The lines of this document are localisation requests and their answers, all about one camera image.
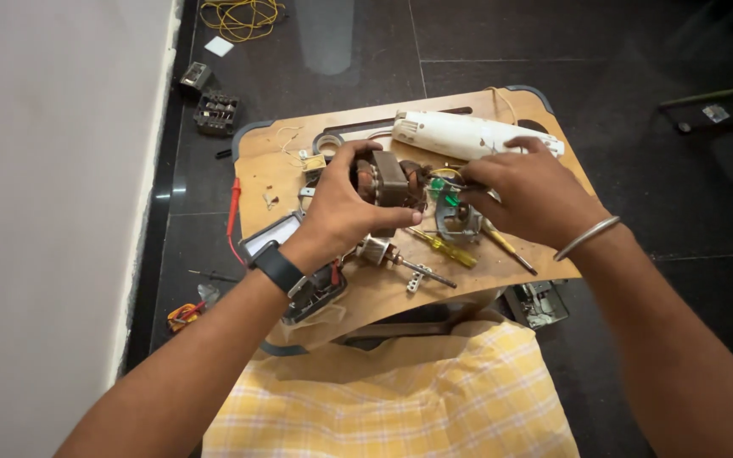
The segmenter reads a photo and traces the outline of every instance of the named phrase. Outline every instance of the tape roll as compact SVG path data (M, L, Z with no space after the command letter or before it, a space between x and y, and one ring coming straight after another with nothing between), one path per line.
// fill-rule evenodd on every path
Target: tape roll
M321 132L320 134L316 135L316 138L313 140L313 154L321 154L321 145L332 143L337 147L340 147L341 143L343 142L344 138L341 137L339 134L328 134L326 132Z

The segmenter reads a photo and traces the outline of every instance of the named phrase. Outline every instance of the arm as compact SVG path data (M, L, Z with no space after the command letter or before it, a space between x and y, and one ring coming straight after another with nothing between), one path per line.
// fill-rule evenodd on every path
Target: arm
M463 177L493 187L461 198L503 232L562 249L610 216L535 138L530 154L472 161ZM733 356L677 296L623 225L569 255L615 337L641 430L659 455L733 455Z
M382 209L350 184L357 151L376 142L347 142L324 171L299 230L280 252L309 274L378 227L419 224L420 212ZM205 316L118 380L84 415L56 456L185 456L208 429L288 298L251 271Z

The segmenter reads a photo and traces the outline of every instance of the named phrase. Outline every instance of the yellow screwdriver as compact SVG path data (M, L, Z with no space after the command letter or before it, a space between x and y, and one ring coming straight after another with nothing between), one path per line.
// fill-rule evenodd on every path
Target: yellow screwdriver
M524 257L516 253L516 249L513 247L513 245L509 244L508 241L505 240L505 237L497 232L497 229L494 227L493 224L491 224L491 222L487 218L482 220L482 230L485 231L485 233L488 234L497 243L499 243L499 245L502 245L503 249L505 249L505 251L507 251L511 256L514 256L516 260L519 261L519 263L528 270L528 272L530 272L532 275L538 275L536 269L532 265L530 265L530 263L525 261Z
M454 261L463 264L469 269L476 265L476 259L474 259L474 256L472 256L466 250L459 249L449 242L441 239L440 237L429 235L419 229L415 229L413 227L407 227L407 229L412 231L412 234L417 235L419 238L427 241L429 246L431 246L432 248L452 258Z

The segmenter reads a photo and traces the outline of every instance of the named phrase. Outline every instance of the grey plastic edge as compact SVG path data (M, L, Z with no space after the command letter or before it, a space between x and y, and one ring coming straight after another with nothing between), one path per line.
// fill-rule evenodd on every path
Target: grey plastic edge
M233 157L234 162L239 159L239 141L242 136L247 134L250 130L259 129L260 127L270 127L274 122L272 120L260 120L259 122L252 122L242 126L241 129L236 131L234 139L230 141L230 154Z
M272 356L299 356L310 353L301 345L276 346L269 341L262 341L262 343L259 344L259 348Z
M551 103L547 101L547 98L545 97L545 95L542 93L541 90L539 90L539 89L537 89L535 87L525 86L525 85L521 85L521 84L514 84L513 86L505 86L505 89L508 89L508 90L527 90L528 92L533 92L534 94L536 94L536 96L539 99L542 99L542 105L545 106L545 110L547 110L547 112L549 112L551 115L556 116L556 113L553 112L553 107L551 106Z

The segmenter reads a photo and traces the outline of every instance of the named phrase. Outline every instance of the hand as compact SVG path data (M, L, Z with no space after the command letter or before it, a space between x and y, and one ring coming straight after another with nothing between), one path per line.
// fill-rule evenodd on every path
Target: hand
M321 175L304 221L285 242L285 256L305 274L350 251L375 229L416 226L422 221L417 210L378 207L364 202L355 192L350 166L356 153L382 149L380 143L368 140L338 147Z
M481 182L499 193L500 202L477 191L459 195L499 231L560 250L612 216L541 140L516 137L505 146L522 147L529 154L484 156L460 170L466 181Z

